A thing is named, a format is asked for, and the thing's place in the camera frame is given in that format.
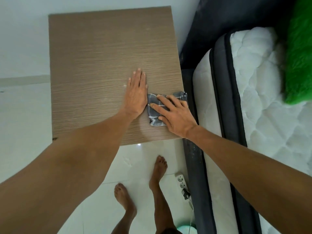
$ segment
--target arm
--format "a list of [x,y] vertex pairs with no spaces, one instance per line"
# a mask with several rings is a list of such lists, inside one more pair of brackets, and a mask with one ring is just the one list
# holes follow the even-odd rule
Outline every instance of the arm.
[[312,177],[198,126],[187,103],[173,95],[151,107],[168,129],[197,144],[242,196],[281,233],[310,233]]
[[124,133],[146,104],[146,76],[138,69],[128,81],[116,115],[60,136],[1,183],[1,233],[57,233],[103,182]]

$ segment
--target person's left arm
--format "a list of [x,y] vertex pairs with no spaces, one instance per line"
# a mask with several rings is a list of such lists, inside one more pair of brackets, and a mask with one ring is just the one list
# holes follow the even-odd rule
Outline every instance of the person's left arm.
[[146,75],[138,69],[116,115],[60,136],[1,183],[1,233],[57,233],[104,181],[124,133],[146,104]]

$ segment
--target gray plaid cloth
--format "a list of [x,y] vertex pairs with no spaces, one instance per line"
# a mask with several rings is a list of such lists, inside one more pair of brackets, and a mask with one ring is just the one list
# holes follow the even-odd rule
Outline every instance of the gray plaid cloth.
[[[188,101],[188,95],[187,93],[180,91],[180,92],[175,92],[173,93],[173,95],[179,99],[179,100],[183,100],[183,101]],[[149,105],[151,103],[157,104],[161,107],[163,107],[165,110],[169,111],[169,109],[163,105],[163,103],[161,101],[159,101],[157,99],[157,94],[147,94],[147,107],[148,107],[148,114],[149,114],[149,118],[150,118],[150,124],[152,126],[165,126],[166,124],[163,123],[161,120],[158,119],[158,117],[160,116],[160,114],[158,112],[156,112],[154,109],[152,109]]]

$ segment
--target person's right arm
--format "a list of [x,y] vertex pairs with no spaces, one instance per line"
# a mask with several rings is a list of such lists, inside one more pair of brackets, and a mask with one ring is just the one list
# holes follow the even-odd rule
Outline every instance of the person's right arm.
[[241,195],[281,233],[311,233],[312,177],[263,154],[217,136],[197,125],[187,103],[173,95],[159,96],[169,112],[151,107],[163,116],[169,131],[200,147]]

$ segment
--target hand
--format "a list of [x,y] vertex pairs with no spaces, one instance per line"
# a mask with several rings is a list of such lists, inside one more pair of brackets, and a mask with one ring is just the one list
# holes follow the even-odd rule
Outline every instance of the hand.
[[197,126],[197,122],[188,108],[188,103],[177,99],[173,95],[168,95],[167,98],[157,95],[157,98],[170,110],[168,112],[161,106],[150,104],[151,108],[162,114],[158,119],[167,125],[170,132],[180,137],[187,138],[189,130]]
[[140,68],[133,72],[132,78],[129,78],[124,102],[120,108],[132,119],[137,118],[147,105],[147,84],[146,74]]

